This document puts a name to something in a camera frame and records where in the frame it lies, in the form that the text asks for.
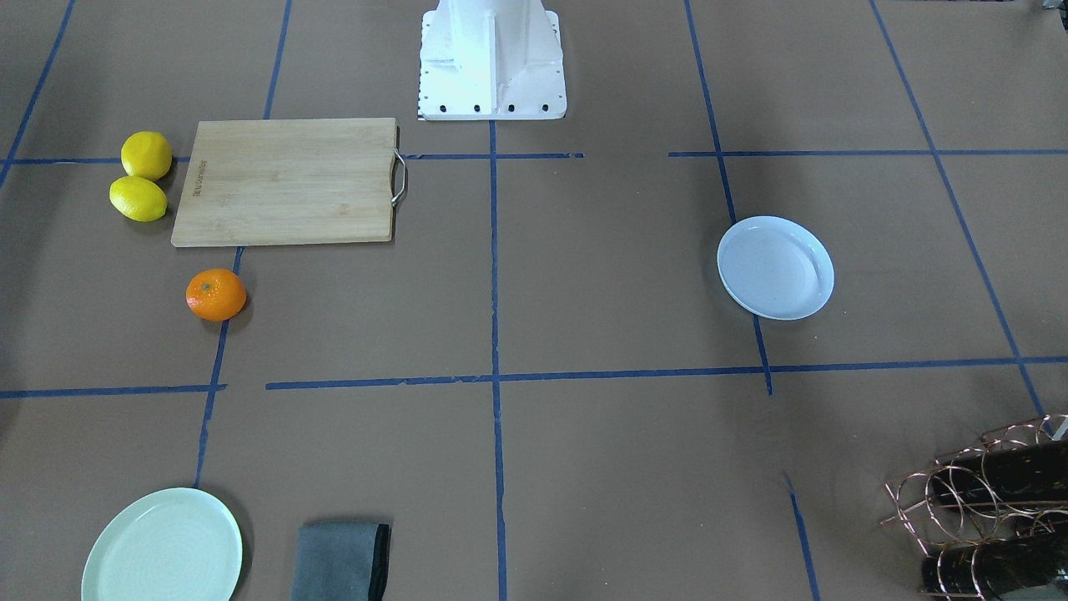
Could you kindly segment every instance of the cutting board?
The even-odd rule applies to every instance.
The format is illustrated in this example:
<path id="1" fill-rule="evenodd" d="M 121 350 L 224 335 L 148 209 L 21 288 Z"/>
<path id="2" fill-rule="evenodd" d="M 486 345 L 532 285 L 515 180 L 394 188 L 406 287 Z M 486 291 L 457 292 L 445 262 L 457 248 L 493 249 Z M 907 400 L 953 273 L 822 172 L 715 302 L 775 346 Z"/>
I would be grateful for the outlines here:
<path id="1" fill-rule="evenodd" d="M 202 121 L 171 243 L 383 241 L 395 118 Z"/>

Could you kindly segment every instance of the white plate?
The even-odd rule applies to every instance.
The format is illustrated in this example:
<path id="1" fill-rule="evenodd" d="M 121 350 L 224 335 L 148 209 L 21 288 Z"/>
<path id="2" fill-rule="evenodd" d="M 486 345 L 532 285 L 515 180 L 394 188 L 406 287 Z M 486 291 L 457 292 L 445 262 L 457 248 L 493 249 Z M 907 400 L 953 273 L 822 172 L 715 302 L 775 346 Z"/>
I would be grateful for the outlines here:
<path id="1" fill-rule="evenodd" d="M 241 534 L 219 500 L 195 489 L 152 493 L 104 528 L 81 576 L 82 601 L 226 601 Z"/>
<path id="2" fill-rule="evenodd" d="M 716 262 L 731 296 L 761 318 L 806 318 L 827 304 L 834 289 L 827 249 L 808 230 L 782 217 L 750 217 L 732 225 Z"/>

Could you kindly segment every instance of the wine bottle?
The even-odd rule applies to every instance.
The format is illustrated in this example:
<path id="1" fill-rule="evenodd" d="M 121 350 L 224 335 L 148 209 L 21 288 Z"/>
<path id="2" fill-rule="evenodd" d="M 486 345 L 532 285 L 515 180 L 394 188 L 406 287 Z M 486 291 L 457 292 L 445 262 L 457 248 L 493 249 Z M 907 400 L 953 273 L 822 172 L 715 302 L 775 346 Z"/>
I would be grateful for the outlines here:
<path id="1" fill-rule="evenodd" d="M 991 452 L 947 465 L 968 470 L 944 470 L 931 480 L 931 501 L 951 509 L 957 497 L 964 505 L 992 506 L 991 491 L 1021 509 L 1068 504 L 1068 441 Z"/>
<path id="2" fill-rule="evenodd" d="M 1006 601 L 1014 598 L 1068 599 L 1066 533 L 948 549 L 942 552 L 941 564 L 940 568 L 939 556 L 924 559 L 922 572 L 925 591 L 963 595 L 978 592 L 986 599 Z"/>

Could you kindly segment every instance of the folded cloth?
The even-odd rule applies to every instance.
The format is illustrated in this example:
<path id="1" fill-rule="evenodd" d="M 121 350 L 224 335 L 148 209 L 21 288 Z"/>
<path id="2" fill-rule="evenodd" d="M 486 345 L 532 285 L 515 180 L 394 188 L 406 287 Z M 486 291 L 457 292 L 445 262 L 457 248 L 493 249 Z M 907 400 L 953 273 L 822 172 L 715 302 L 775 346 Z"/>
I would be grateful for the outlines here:
<path id="1" fill-rule="evenodd" d="M 300 527 L 290 601 L 381 601 L 390 527 L 319 522 Z"/>

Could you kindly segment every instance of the yellow lemon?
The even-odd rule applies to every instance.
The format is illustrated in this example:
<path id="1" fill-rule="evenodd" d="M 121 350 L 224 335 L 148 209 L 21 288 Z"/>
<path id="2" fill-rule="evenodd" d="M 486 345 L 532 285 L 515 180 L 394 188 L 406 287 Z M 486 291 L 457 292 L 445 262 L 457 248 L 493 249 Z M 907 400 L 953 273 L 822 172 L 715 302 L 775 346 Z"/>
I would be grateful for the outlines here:
<path id="1" fill-rule="evenodd" d="M 111 184 L 109 195 L 111 204 L 135 221 L 155 221 L 167 212 L 167 194 L 144 177 L 119 177 Z"/>
<path id="2" fill-rule="evenodd" d="M 138 131 L 126 138 L 120 156 L 127 174 L 153 181 L 171 170 L 171 144 L 159 131 Z"/>

